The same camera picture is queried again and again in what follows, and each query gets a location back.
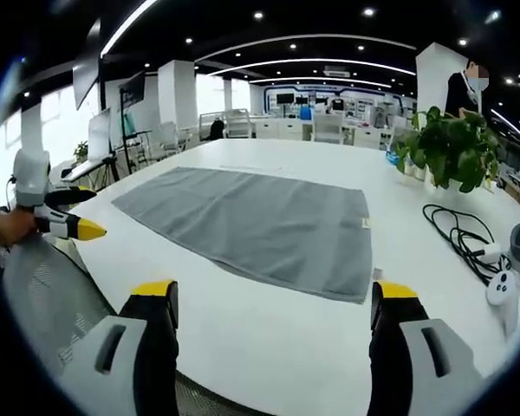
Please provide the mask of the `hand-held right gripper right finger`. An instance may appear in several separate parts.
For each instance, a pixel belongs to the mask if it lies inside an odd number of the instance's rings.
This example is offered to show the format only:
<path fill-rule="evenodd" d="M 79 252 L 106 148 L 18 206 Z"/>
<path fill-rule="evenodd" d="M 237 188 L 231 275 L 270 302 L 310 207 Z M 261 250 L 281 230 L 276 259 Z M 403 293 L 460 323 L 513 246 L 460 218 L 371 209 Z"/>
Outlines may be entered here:
<path fill-rule="evenodd" d="M 482 384 L 470 346 L 405 285 L 372 289 L 371 415 L 460 415 Z"/>

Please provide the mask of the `person's left hand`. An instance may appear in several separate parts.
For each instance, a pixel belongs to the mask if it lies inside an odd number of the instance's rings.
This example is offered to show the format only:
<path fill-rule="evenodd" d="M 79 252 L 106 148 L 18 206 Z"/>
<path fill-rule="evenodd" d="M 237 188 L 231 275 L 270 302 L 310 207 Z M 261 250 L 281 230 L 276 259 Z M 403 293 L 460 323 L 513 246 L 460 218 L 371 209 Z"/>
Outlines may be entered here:
<path fill-rule="evenodd" d="M 34 214 L 22 209 L 0 211 L 0 247 L 11 247 L 36 231 Z"/>

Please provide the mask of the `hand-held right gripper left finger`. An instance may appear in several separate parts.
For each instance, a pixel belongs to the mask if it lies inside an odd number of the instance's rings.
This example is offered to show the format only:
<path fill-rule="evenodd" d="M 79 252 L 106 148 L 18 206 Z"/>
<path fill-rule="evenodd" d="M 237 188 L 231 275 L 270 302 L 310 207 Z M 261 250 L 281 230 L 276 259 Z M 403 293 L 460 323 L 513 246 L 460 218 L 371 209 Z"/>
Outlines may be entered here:
<path fill-rule="evenodd" d="M 143 283 L 75 345 L 62 388 L 84 415 L 177 415 L 178 283 Z"/>

